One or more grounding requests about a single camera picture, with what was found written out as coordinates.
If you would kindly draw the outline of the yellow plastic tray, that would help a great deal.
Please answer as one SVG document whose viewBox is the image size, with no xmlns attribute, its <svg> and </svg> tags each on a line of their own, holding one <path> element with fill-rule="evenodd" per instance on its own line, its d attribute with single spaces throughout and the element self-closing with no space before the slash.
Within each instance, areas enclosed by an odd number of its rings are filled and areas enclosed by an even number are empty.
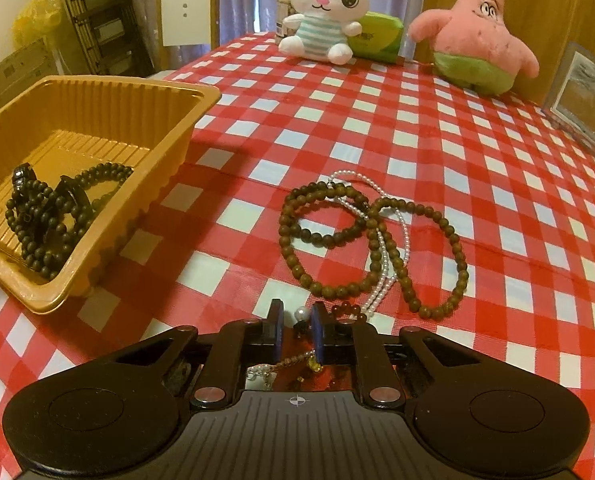
<svg viewBox="0 0 595 480">
<path fill-rule="evenodd" d="M 137 77 L 50 76 L 0 110 L 0 286 L 45 314 L 83 297 L 184 162 L 196 123 L 220 99 L 206 84 Z M 27 162 L 50 185 L 100 162 L 134 172 L 51 281 L 30 270 L 5 210 L 14 168 Z"/>
</svg>

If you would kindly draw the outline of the red checkered tablecloth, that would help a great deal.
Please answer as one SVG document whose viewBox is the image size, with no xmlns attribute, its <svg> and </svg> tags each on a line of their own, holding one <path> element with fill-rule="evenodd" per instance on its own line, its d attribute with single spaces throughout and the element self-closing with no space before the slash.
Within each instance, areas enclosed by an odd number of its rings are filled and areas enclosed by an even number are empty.
<svg viewBox="0 0 595 480">
<path fill-rule="evenodd" d="M 186 162 L 92 296 L 28 312 L 0 287 L 0 420 L 17 390 L 179 324 L 202 332 L 280 298 L 284 196 L 335 170 L 445 214 L 469 284 L 443 336 L 574 390 L 595 479 L 595 160 L 536 106 L 483 99 L 420 65 L 290 62 L 247 36 L 176 75 L 220 88 Z M 0 479 L 17 474 L 0 426 Z"/>
</svg>

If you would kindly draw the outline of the green tissue pack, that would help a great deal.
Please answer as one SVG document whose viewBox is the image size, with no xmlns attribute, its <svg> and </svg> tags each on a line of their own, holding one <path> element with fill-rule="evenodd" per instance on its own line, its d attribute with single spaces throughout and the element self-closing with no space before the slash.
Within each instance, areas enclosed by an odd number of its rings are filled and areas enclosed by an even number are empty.
<svg viewBox="0 0 595 480">
<path fill-rule="evenodd" d="M 404 36 L 401 19 L 390 14 L 369 11 L 359 22 L 361 33 L 348 38 L 348 45 L 355 58 L 394 64 Z"/>
</svg>

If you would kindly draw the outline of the pink starfish plush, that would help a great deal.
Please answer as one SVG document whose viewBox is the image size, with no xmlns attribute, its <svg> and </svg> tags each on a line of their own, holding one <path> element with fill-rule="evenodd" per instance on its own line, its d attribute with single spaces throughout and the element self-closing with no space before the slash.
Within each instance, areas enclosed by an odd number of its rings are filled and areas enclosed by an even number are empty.
<svg viewBox="0 0 595 480">
<path fill-rule="evenodd" d="M 535 78 L 533 51 L 513 36 L 503 20 L 505 0 L 456 0 L 450 9 L 430 9 L 410 24 L 408 36 L 427 40 L 435 70 L 452 84 L 499 96 L 519 73 Z"/>
</svg>

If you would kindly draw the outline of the framed picture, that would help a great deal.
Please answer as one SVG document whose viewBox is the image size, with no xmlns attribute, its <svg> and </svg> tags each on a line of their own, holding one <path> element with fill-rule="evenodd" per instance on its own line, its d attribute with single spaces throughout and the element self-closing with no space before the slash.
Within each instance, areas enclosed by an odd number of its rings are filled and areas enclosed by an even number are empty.
<svg viewBox="0 0 595 480">
<path fill-rule="evenodd" d="M 595 56 L 590 50 L 567 45 L 544 111 L 595 158 Z"/>
</svg>

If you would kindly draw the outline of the nut jar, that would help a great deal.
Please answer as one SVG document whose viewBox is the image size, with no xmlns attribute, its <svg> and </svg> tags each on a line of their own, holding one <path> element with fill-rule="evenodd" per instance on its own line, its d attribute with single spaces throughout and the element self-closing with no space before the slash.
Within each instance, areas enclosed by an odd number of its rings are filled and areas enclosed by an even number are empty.
<svg viewBox="0 0 595 480">
<path fill-rule="evenodd" d="M 295 27 L 289 27 L 284 24 L 284 19 L 288 16 L 296 13 L 293 9 L 290 0 L 277 0 L 276 6 L 276 44 L 280 44 L 280 41 L 286 37 L 293 36 L 296 33 Z"/>
</svg>

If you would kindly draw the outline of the white bunny plush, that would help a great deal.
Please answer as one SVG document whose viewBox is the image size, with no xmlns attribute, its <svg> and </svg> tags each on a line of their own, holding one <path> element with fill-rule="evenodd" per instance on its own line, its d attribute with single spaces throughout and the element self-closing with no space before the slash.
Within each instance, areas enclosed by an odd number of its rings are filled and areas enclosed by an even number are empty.
<svg viewBox="0 0 595 480">
<path fill-rule="evenodd" d="M 359 20 L 369 0 L 290 0 L 296 10 L 284 19 L 294 34 L 281 39 L 279 51 L 295 58 L 344 65 L 353 57 L 348 39 L 363 31 Z"/>
</svg>

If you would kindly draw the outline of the white wooden chair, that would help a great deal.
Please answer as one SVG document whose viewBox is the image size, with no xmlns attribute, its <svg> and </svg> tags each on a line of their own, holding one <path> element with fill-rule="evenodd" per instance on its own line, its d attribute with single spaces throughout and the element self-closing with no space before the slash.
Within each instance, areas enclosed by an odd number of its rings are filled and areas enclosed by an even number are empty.
<svg viewBox="0 0 595 480">
<path fill-rule="evenodd" d="M 159 55 L 162 70 L 171 68 L 173 48 L 220 44 L 220 0 L 156 0 L 159 3 Z"/>
</svg>

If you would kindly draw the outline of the cardboard box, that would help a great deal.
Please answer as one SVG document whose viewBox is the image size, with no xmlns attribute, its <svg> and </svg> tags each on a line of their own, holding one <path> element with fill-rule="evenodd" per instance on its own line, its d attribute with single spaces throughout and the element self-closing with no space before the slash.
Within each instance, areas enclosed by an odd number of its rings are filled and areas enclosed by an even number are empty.
<svg viewBox="0 0 595 480">
<path fill-rule="evenodd" d="M 15 50 L 0 62 L 0 109 L 37 81 L 57 74 L 54 56 L 43 39 Z"/>
</svg>

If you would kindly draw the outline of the black folding rack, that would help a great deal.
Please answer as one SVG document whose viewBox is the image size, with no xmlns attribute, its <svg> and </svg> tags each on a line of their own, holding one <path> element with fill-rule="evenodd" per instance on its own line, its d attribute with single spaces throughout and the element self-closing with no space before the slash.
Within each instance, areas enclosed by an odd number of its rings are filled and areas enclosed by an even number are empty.
<svg viewBox="0 0 595 480">
<path fill-rule="evenodd" d="M 89 70 L 96 75 L 154 73 L 133 0 L 64 0 Z"/>
</svg>

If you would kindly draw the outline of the yellow plastic bag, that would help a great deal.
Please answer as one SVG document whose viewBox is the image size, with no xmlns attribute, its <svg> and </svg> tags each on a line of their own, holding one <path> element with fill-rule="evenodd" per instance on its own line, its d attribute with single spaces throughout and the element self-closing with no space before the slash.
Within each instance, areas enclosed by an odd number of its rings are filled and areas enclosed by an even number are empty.
<svg viewBox="0 0 595 480">
<path fill-rule="evenodd" d="M 12 24 L 13 47 L 18 50 L 43 40 L 50 50 L 56 50 L 62 18 L 63 0 L 31 0 Z"/>
</svg>

